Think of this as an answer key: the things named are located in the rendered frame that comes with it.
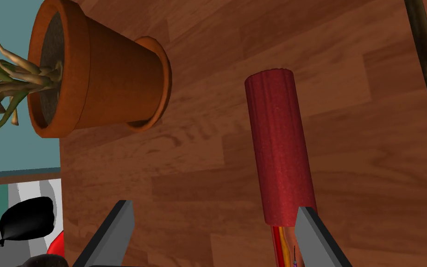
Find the terracotta potted plant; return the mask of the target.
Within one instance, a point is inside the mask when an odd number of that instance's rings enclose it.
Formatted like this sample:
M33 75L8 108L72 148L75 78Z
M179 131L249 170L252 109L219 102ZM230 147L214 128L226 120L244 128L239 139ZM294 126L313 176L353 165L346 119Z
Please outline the terracotta potted plant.
M0 52L0 128L18 123L22 100L34 131L58 139L119 123L146 131L167 108L172 72L160 43L149 36L132 41L72 0L44 0L27 58L1 43Z

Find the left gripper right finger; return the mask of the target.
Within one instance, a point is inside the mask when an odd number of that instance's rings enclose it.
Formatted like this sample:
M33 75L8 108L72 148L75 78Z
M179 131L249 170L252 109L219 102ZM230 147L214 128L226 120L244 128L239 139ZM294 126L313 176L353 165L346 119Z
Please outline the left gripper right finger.
M305 267L352 267L313 208L299 207L295 236Z

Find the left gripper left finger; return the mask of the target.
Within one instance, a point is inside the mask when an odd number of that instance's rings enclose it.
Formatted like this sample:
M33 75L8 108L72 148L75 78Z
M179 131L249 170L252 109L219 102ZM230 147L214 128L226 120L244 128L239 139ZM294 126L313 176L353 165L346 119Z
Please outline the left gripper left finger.
M72 267L120 267L135 227L131 200L119 200Z

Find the red cylinder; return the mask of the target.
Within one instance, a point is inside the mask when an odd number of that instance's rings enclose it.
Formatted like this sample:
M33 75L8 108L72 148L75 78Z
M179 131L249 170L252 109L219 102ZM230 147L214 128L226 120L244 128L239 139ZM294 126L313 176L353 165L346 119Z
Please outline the red cylinder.
M299 207L316 209L294 75L264 70L245 81L265 222L273 228L278 267L305 267L294 230Z

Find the brown wooden table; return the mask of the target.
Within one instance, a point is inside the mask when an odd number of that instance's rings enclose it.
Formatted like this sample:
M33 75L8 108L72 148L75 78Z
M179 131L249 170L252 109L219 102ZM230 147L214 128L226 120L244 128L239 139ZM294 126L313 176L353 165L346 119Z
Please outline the brown wooden table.
M294 73L318 213L353 267L427 267L427 91L403 0L76 0L172 65L150 130L60 141L72 264L131 199L124 264L276 267L256 174L245 79Z

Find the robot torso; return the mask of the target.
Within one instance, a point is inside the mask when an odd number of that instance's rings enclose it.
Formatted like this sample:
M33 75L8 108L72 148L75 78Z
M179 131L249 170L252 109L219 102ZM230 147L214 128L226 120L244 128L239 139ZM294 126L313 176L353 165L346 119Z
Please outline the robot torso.
M12 207L21 201L40 196L50 197L54 204L55 228L51 234L40 239L29 241L6 241L5 245L0 247L0 267L16 267L23 264L31 256L46 253L50 244L62 232L63 210L61 180L51 179L0 186L0 188L4 187L8 188L8 207Z

